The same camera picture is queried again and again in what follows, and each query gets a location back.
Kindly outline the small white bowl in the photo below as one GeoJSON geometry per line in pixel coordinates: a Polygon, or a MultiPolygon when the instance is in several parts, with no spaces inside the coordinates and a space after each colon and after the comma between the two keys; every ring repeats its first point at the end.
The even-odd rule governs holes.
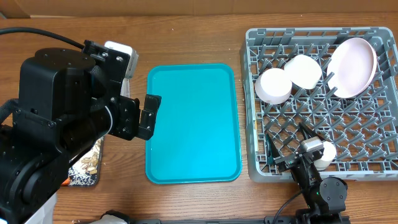
{"type": "Polygon", "coordinates": [[[289,60],[284,71],[292,83],[307,90],[314,89],[322,75],[320,65],[306,55],[297,55],[289,60]]]}

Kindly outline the white bowl with food scraps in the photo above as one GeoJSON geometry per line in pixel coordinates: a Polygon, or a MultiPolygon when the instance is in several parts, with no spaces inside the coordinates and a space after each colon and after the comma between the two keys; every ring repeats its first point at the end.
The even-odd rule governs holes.
{"type": "Polygon", "coordinates": [[[281,68],[270,68],[257,78],[254,89],[256,95],[265,103],[278,105],[289,98],[292,82],[281,68]]]}

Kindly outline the white paper cup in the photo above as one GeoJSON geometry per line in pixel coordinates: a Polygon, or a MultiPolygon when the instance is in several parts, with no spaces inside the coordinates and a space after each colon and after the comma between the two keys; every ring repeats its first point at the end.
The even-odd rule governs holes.
{"type": "Polygon", "coordinates": [[[318,160],[314,161],[314,166],[318,171],[325,170],[331,162],[335,159],[336,157],[336,147],[333,143],[329,141],[325,141],[323,143],[323,154],[322,157],[318,160]]]}

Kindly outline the large white plate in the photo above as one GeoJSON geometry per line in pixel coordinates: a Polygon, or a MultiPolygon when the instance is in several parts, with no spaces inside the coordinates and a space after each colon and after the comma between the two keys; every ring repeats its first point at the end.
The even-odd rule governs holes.
{"type": "Polygon", "coordinates": [[[376,64],[376,51],[367,40],[344,41],[333,52],[326,70],[329,89],[336,88],[334,95],[339,98],[362,93],[375,76],[376,64]]]}

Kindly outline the orange carrot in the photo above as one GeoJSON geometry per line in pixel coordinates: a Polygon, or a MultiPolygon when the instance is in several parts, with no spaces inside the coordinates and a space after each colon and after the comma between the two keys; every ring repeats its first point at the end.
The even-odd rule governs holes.
{"type": "Polygon", "coordinates": [[[68,177],[63,183],[62,186],[68,186],[70,184],[70,178],[68,177]]]}

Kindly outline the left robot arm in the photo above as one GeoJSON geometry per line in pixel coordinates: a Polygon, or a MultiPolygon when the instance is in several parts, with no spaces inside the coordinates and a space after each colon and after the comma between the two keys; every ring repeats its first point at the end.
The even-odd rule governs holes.
{"type": "Polygon", "coordinates": [[[63,48],[21,65],[19,96],[1,107],[1,218],[24,223],[60,188],[69,168],[106,134],[150,139],[161,98],[121,95],[128,55],[63,48]]]}

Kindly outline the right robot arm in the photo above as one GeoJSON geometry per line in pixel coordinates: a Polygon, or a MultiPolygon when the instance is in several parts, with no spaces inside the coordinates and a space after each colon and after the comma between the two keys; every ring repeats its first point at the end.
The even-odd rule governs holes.
{"type": "Polygon", "coordinates": [[[281,156],[266,134],[267,163],[276,166],[279,172],[289,170],[300,189],[279,208],[272,223],[349,223],[349,217],[341,215],[346,210],[347,183],[338,177],[323,179],[320,175],[333,160],[328,152],[335,146],[303,123],[299,124],[299,130],[303,141],[299,149],[288,156],[281,156]],[[303,196],[307,208],[297,210],[294,216],[282,216],[284,208],[299,195],[303,196]]]}

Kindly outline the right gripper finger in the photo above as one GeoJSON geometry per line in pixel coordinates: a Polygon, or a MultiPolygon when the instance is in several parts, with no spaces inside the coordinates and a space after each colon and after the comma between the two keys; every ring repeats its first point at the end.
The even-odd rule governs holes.
{"type": "Polygon", "coordinates": [[[275,165],[275,160],[280,157],[279,151],[269,134],[266,134],[266,154],[268,165],[275,165]]]}
{"type": "Polygon", "coordinates": [[[299,126],[299,131],[303,136],[303,141],[300,142],[301,145],[317,143],[317,134],[313,130],[311,130],[304,123],[299,123],[298,126],[299,126]]]}

